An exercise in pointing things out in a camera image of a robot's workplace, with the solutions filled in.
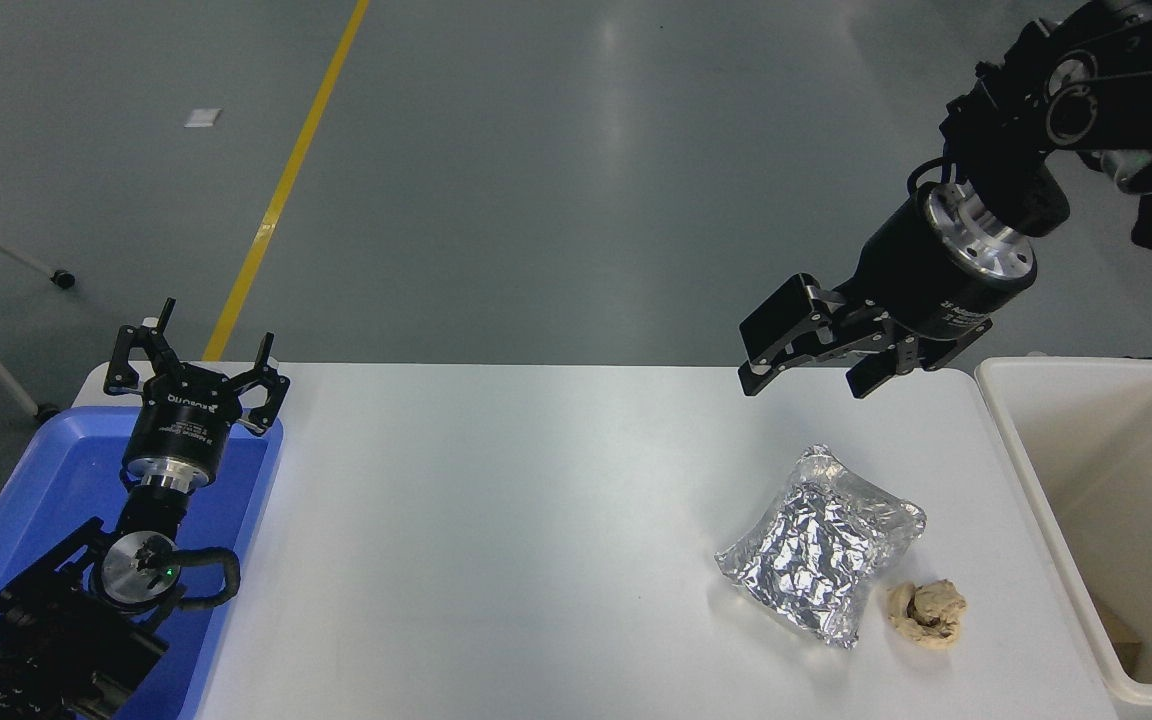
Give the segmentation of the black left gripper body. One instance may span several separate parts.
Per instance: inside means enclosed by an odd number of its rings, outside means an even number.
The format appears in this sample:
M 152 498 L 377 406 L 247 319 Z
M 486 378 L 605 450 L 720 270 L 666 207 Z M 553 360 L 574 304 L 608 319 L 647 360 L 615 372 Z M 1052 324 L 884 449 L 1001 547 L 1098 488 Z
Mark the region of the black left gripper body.
M 156 374 L 143 387 L 141 415 L 122 464 L 128 473 L 141 473 L 147 461 L 168 458 L 217 473 L 238 415 L 228 376 L 194 365 L 179 376 Z

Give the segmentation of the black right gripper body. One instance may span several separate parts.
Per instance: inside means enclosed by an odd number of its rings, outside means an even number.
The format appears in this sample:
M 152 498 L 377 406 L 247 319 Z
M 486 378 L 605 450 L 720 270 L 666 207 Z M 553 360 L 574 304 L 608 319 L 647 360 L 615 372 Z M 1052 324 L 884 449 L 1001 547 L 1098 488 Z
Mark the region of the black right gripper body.
M 905 199 L 861 247 L 858 265 L 836 291 L 842 331 L 884 327 L 920 342 L 972 342 L 991 328 L 998 285 L 961 263 L 931 219 L 931 192 Z

